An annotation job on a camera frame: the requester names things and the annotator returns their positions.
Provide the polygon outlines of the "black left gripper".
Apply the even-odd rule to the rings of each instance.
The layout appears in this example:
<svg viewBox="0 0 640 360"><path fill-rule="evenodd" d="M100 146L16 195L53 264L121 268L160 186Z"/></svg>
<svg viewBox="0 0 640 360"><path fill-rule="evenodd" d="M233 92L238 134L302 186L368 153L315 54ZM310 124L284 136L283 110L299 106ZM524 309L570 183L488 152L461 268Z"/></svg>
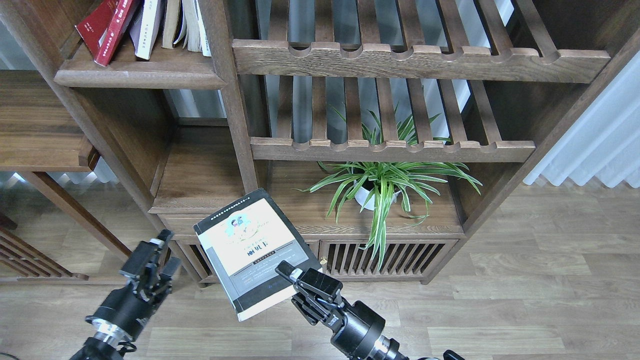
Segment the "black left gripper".
<svg viewBox="0 0 640 360"><path fill-rule="evenodd" d="M140 241L119 273L128 278L125 287L110 292L86 322L96 328L94 338L105 343L135 342L151 316L172 292L173 276L182 260L170 257L158 275L174 232L163 229Z"/></svg>

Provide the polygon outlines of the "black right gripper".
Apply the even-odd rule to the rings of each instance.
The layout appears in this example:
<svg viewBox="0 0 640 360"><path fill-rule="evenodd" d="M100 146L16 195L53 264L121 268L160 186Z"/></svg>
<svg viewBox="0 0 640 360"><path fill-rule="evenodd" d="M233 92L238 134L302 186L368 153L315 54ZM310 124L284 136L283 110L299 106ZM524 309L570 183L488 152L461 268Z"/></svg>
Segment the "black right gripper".
<svg viewBox="0 0 640 360"><path fill-rule="evenodd" d="M275 272L292 283L299 293L291 303L306 321L329 328L330 339L350 360L386 360L387 338L382 335L386 320L361 301L350 305L343 301L343 283L314 268L301 269L282 260ZM307 297L317 296L329 303L320 303L324 310L313 308Z"/></svg>

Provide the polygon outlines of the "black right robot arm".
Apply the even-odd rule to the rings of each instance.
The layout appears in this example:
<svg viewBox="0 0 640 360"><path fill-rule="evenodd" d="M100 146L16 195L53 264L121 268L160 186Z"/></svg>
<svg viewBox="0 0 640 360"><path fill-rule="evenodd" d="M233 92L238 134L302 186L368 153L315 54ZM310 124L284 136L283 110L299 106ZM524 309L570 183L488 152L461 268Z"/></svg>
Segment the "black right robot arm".
<svg viewBox="0 0 640 360"><path fill-rule="evenodd" d="M406 360L400 344L383 335L386 319L362 301L350 304L342 297L343 283L316 269L302 270L282 260L276 273L293 284L291 302L309 324L321 323L333 332L330 339L350 360Z"/></svg>

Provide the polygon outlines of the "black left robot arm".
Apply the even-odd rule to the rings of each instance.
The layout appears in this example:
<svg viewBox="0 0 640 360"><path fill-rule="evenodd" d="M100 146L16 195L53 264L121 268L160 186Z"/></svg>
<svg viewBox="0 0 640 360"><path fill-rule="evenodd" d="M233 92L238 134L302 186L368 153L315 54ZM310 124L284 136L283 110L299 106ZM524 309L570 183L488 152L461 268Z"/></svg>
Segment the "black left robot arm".
<svg viewBox="0 0 640 360"><path fill-rule="evenodd" d="M163 229L157 237L140 241L119 273L128 281L120 289L110 292L96 312L85 321L96 328L86 339L73 360L122 360L133 353L133 344L149 319L172 292L172 276L181 260L170 257L160 269L160 259L166 253L174 233Z"/></svg>

